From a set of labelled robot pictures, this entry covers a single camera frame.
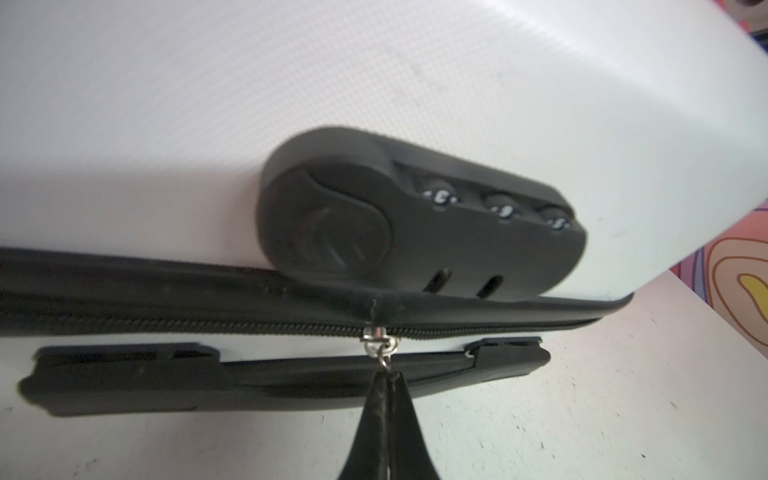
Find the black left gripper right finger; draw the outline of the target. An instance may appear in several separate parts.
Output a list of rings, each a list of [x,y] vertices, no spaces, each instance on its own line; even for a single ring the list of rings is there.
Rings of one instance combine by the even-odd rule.
[[[388,374],[389,478],[438,480],[404,375]]]

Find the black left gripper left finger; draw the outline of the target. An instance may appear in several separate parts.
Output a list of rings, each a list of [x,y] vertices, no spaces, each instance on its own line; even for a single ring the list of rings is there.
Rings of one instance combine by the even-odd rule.
[[[377,372],[372,379],[360,421],[339,480],[384,480],[390,478],[388,374]]]

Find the black white suitcase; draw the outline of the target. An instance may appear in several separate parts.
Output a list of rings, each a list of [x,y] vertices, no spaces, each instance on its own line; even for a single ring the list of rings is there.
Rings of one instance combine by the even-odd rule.
[[[1,5],[1,358],[57,417],[526,375],[766,195],[763,1]]]

